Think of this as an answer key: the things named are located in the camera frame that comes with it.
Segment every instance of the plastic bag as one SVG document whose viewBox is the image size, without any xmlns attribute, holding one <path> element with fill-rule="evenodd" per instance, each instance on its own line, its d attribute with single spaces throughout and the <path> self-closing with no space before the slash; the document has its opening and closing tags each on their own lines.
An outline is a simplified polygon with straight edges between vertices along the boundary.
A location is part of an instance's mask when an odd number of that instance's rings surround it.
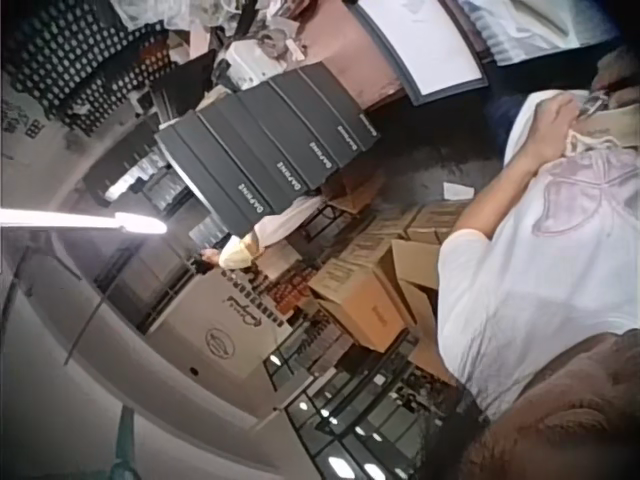
<svg viewBox="0 0 640 480">
<path fill-rule="evenodd" d="M 190 30 L 192 23 L 221 25 L 236 12 L 235 0 L 111 0 L 129 30 L 164 22 L 169 30 Z"/>
</svg>

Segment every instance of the desk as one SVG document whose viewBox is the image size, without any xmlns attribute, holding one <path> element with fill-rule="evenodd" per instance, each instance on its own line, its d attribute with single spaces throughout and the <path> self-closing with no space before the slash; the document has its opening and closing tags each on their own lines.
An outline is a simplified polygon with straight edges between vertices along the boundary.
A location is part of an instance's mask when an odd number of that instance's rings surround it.
<svg viewBox="0 0 640 480">
<path fill-rule="evenodd" d="M 324 62 L 362 109 L 404 94 L 398 76 L 342 0 L 318 0 L 300 35 L 304 63 Z"/>
</svg>

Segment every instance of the dark gray box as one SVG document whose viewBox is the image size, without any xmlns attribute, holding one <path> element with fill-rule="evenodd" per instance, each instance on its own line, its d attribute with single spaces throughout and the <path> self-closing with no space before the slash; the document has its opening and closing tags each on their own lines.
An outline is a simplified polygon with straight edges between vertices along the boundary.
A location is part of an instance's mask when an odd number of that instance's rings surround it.
<svg viewBox="0 0 640 480">
<path fill-rule="evenodd" d="M 344 167 L 362 151 L 353 134 L 298 70 L 268 80 L 304 124 Z"/>
<path fill-rule="evenodd" d="M 380 134 L 362 109 L 342 86 L 340 81 L 322 63 L 305 65 L 298 69 L 302 77 L 342 119 L 362 150 L 367 150 L 380 138 Z"/>
<path fill-rule="evenodd" d="M 311 188 L 322 185 L 338 168 L 320 140 L 267 82 L 237 96 Z"/>
<path fill-rule="evenodd" d="M 187 113 L 175 128 L 209 175 L 215 177 L 252 225 L 272 213 L 258 188 L 229 157 L 195 112 Z"/>
<path fill-rule="evenodd" d="M 274 213 L 283 212 L 289 208 L 293 200 L 304 192 L 306 187 L 303 188 L 303 184 L 297 179 L 294 179 L 293 182 L 291 178 L 287 179 L 277 166 L 277 162 L 263 161 L 261 157 L 264 158 L 265 152 L 254 150 L 245 142 L 241 134 L 241 131 L 244 131 L 244 126 L 234 125 L 230 122 L 219 108 L 218 103 L 215 102 L 199 110 L 196 112 L 197 115 L 236 165 L 262 192 L 271 205 L 272 211 Z"/>
<path fill-rule="evenodd" d="M 242 213 L 222 189 L 216 177 L 211 176 L 198 157 L 187 146 L 175 129 L 169 125 L 156 134 L 173 168 L 210 212 L 218 214 L 225 227 L 234 235 L 244 236 L 253 229 L 253 223 Z"/>
</svg>

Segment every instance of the white paper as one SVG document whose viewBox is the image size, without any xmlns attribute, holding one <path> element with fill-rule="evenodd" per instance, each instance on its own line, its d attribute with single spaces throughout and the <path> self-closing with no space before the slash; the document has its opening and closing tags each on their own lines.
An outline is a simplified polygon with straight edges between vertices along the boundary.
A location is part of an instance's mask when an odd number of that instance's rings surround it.
<svg viewBox="0 0 640 480">
<path fill-rule="evenodd" d="M 476 193 L 471 187 L 449 182 L 443 182 L 442 189 L 445 200 L 471 200 Z"/>
<path fill-rule="evenodd" d="M 360 0 L 422 95 L 478 80 L 482 72 L 438 0 Z"/>
</svg>

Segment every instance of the floor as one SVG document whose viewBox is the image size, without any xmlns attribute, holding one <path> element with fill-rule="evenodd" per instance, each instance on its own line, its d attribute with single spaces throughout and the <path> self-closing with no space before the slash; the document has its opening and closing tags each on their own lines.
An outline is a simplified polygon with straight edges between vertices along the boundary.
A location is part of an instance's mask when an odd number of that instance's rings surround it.
<svg viewBox="0 0 640 480">
<path fill-rule="evenodd" d="M 616 46 L 610 42 L 508 67 L 489 63 L 484 65 L 486 88 L 418 107 L 405 96 L 370 112 L 382 136 L 365 155 L 380 164 L 387 178 L 377 206 L 441 200 L 443 181 L 482 189 L 502 165 L 487 106 L 505 96 L 589 88 L 598 60 Z"/>
</svg>

